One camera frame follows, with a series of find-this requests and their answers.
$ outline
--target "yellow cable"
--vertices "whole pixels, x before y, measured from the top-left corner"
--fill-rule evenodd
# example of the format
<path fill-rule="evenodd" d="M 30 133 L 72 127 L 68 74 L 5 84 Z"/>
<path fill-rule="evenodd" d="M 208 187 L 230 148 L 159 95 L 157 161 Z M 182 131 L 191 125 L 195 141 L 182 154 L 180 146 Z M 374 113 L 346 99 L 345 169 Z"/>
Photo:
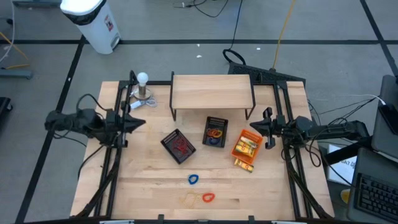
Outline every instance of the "yellow cable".
<path fill-rule="evenodd" d="M 22 56 L 24 56 L 24 58 L 26 58 L 26 60 L 29 60 L 25 53 L 22 52 L 21 50 L 19 50 L 19 48 L 17 46 L 15 46 L 14 44 L 12 44 L 12 42 L 2 33 L 0 32 L 0 35 L 4 38 L 4 40 L 6 40 L 9 44 L 11 44 L 11 46 L 13 46 Z"/>
<path fill-rule="evenodd" d="M 28 66 L 29 66 L 29 64 L 13 65 L 13 66 L 7 67 L 6 69 L 22 68 L 22 67 L 28 67 Z"/>
<path fill-rule="evenodd" d="M 287 17 L 286 17 L 284 26 L 283 26 L 283 28 L 282 28 L 282 31 L 280 32 L 280 35 L 279 35 L 278 46 L 276 47 L 274 65 L 272 66 L 273 69 L 275 69 L 276 61 L 278 60 L 278 53 L 279 53 L 280 40 L 281 40 L 281 38 L 282 38 L 282 36 L 283 36 L 283 34 L 284 34 L 287 21 L 289 20 L 289 17 L 290 17 L 290 15 L 292 14 L 293 6 L 294 6 L 294 3 L 295 3 L 295 2 L 296 2 L 296 0 L 292 0 L 292 4 L 290 5 L 289 13 L 287 14 Z"/>

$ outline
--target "wooden shelf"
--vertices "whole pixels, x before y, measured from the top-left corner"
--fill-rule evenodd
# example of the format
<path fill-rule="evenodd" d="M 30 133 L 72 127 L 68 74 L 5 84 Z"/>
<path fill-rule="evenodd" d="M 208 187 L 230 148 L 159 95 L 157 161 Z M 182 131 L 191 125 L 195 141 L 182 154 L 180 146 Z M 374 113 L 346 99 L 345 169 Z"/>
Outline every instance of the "wooden shelf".
<path fill-rule="evenodd" d="M 249 75 L 172 74 L 170 109 L 253 109 L 253 92 Z"/>

